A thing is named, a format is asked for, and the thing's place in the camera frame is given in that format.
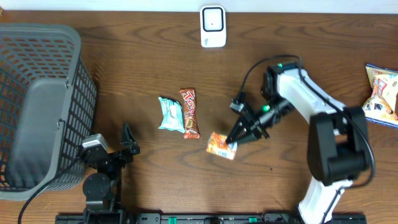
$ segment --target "plastic basket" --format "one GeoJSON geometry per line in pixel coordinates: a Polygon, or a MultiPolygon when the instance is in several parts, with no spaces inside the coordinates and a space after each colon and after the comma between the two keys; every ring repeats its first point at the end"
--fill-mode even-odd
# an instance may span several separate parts
{"type": "MultiPolygon", "coordinates": [[[[0,199],[26,200],[66,168],[93,124],[96,88],[67,26],[0,24],[0,199]]],[[[46,190],[83,178],[76,164],[46,190]]]]}

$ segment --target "snack wrapper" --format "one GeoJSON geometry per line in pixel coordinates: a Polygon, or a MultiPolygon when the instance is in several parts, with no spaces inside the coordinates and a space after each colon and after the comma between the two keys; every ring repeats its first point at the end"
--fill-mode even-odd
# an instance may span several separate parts
{"type": "Polygon", "coordinates": [[[236,142],[227,144],[225,142],[226,138],[227,136],[225,135],[213,132],[209,138],[206,152],[233,160],[236,155],[238,144],[236,142]]]}
{"type": "Polygon", "coordinates": [[[197,98],[193,88],[180,90],[182,98],[184,99],[184,125],[185,125],[185,139],[198,139],[200,138],[197,117],[195,110],[197,107],[197,98]]]}
{"type": "Polygon", "coordinates": [[[167,129],[170,131],[180,131],[184,133],[184,125],[182,120],[182,106],[178,101],[159,97],[162,107],[163,121],[159,129],[167,129]]]}
{"type": "Polygon", "coordinates": [[[366,72],[373,86],[371,97],[362,107],[366,119],[398,128],[398,71],[367,64],[366,72]]]}

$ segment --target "white device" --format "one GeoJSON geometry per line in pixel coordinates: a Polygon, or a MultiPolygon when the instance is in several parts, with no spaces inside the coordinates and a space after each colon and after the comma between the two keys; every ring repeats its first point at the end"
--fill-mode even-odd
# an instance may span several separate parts
{"type": "Polygon", "coordinates": [[[200,9],[200,42],[202,47],[223,47],[226,43],[226,18],[222,6],[200,9]]]}
{"type": "MultiPolygon", "coordinates": [[[[339,109],[343,109],[345,105],[333,99],[325,91],[323,91],[317,84],[315,84],[304,69],[302,76],[305,81],[319,94],[328,99],[331,103],[336,105],[339,109]]],[[[309,123],[312,115],[325,112],[328,114],[336,113],[336,110],[323,102],[319,96],[314,94],[304,83],[301,81],[298,69],[287,70],[278,75],[277,78],[277,91],[279,95],[288,100],[296,110],[305,118],[309,123]]],[[[339,135],[338,130],[334,130],[335,135],[339,135]]],[[[349,187],[353,184],[352,180],[341,180],[334,182],[329,186],[324,186],[321,181],[312,177],[310,186],[308,187],[307,194],[304,199],[299,203],[298,210],[305,223],[320,223],[322,218],[340,187],[349,187]]],[[[330,211],[326,215],[325,222],[331,220],[332,211],[338,203],[344,189],[340,191],[330,211]]]]}

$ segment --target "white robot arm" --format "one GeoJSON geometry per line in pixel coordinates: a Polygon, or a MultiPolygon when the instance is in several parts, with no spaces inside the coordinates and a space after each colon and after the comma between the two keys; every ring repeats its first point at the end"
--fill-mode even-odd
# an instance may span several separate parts
{"type": "MultiPolygon", "coordinates": [[[[343,110],[346,106],[325,93],[318,85],[316,85],[308,76],[307,71],[302,69],[302,76],[306,79],[317,92],[323,97],[329,99],[331,103],[343,110]]],[[[327,105],[314,94],[306,85],[304,85],[299,77],[298,68],[291,69],[281,73],[277,77],[277,92],[279,95],[288,100],[296,110],[309,123],[310,117],[318,113],[332,114],[336,110],[327,105]]],[[[337,129],[334,130],[335,135],[339,135],[337,129]]],[[[332,203],[336,191],[341,187],[350,187],[353,184],[352,180],[340,180],[332,183],[329,186],[324,186],[319,180],[312,177],[310,186],[304,199],[299,203],[298,210],[305,223],[320,223],[329,206],[332,203]]],[[[341,190],[338,198],[334,201],[330,211],[328,212],[324,222],[331,220],[331,213],[337,205],[344,190],[341,190]]]]}
{"type": "Polygon", "coordinates": [[[333,99],[295,62],[269,67],[261,91],[269,103],[257,113],[244,102],[242,92],[233,100],[230,108],[241,117],[226,142],[242,144],[262,136],[268,138],[266,129],[297,109],[310,125],[307,162],[313,175],[298,210],[305,223],[331,220],[345,189],[370,164],[374,168],[370,147],[369,152],[366,150],[369,145],[363,110],[347,108],[333,99]],[[336,143],[335,136],[340,134],[347,135],[346,142],[336,143]]]}

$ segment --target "wooden table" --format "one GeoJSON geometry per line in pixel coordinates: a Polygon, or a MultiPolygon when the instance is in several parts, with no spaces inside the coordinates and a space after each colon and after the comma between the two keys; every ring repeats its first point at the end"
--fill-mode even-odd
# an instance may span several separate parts
{"type": "MultiPolygon", "coordinates": [[[[259,212],[292,210],[303,199],[308,124],[295,111],[269,130],[271,138],[242,145],[233,161],[205,151],[212,131],[227,134],[238,118],[229,103],[244,74],[263,57],[298,54],[313,80],[348,106],[371,94],[364,65],[398,68],[398,17],[347,14],[228,14],[228,40],[220,49],[200,45],[198,13],[17,12],[1,22],[66,24],[81,35],[81,55],[99,83],[95,131],[114,150],[127,121],[141,154],[124,169],[123,203],[134,211],[259,212]],[[158,96],[181,101],[180,88],[197,90],[199,140],[158,130],[158,96]]],[[[260,106],[266,64],[245,90],[260,106]]],[[[344,194],[335,211],[364,212],[369,223],[398,219],[398,130],[369,123],[377,160],[374,182],[344,194]]],[[[0,202],[1,223],[14,223],[23,202],[0,202]]],[[[59,213],[81,213],[81,184],[46,192],[24,223],[53,223],[59,213]]]]}

